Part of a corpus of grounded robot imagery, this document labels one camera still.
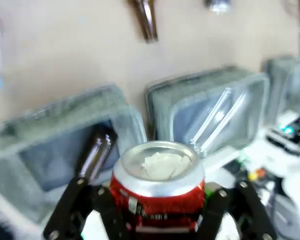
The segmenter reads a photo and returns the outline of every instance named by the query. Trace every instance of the brown glass bottle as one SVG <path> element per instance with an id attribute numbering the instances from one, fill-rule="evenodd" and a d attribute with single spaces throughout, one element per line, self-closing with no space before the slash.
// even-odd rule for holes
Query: brown glass bottle
<path id="1" fill-rule="evenodd" d="M 147 43 L 158 41 L 155 0 L 131 0 Z"/>
<path id="2" fill-rule="evenodd" d="M 78 174 L 91 183 L 100 172 L 103 163 L 116 144 L 117 134 L 110 128 L 98 126 L 82 152 L 78 162 Z"/>

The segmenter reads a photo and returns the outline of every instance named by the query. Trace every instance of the beige wall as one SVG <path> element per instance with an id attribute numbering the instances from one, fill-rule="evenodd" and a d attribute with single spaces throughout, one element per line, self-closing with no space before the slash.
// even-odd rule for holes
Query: beige wall
<path id="1" fill-rule="evenodd" d="M 203 0 L 156 0 L 159 42 L 148 45 L 127 0 L 0 0 L 0 120 L 109 82 L 145 114 L 153 81 L 229 64 L 259 71 L 299 53 L 297 6 L 283 2 L 232 0 L 216 15 Z"/>

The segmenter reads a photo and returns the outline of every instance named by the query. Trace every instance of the gray fabric bin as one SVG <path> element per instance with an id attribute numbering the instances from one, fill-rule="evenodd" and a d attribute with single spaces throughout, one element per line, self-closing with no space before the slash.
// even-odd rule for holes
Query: gray fabric bin
<path id="1" fill-rule="evenodd" d="M 95 125 L 113 128 L 117 146 L 95 183 L 109 180 L 126 149 L 147 141 L 141 114 L 116 85 L 87 91 L 5 122 L 0 129 L 0 194 L 41 224 L 75 175 Z"/>
<path id="2" fill-rule="evenodd" d="M 287 111 L 300 115 L 300 57 L 282 56 L 269 60 L 265 71 L 270 79 L 266 122 L 279 124 Z"/>
<path id="3" fill-rule="evenodd" d="M 226 145 L 240 149 L 257 133 L 268 88 L 265 74 L 234 66 L 165 81 L 146 91 L 150 123 L 158 140 L 190 145 L 202 158 Z"/>

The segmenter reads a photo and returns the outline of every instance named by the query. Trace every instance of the crumpled paper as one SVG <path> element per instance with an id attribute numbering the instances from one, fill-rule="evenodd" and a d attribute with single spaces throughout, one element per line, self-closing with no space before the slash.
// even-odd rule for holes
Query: crumpled paper
<path id="1" fill-rule="evenodd" d="M 146 157 L 141 164 L 151 180 L 163 181 L 183 173 L 191 165 L 188 156 L 172 153 L 155 153 Z"/>

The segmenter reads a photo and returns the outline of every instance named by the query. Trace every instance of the bottle hanging on wall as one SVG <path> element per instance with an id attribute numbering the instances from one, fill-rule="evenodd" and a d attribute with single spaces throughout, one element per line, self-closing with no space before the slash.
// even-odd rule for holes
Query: bottle hanging on wall
<path id="1" fill-rule="evenodd" d="M 158 41 L 155 0 L 132 0 L 147 43 Z"/>
<path id="2" fill-rule="evenodd" d="M 230 10 L 230 0 L 206 0 L 206 5 L 210 11 L 222 14 Z"/>

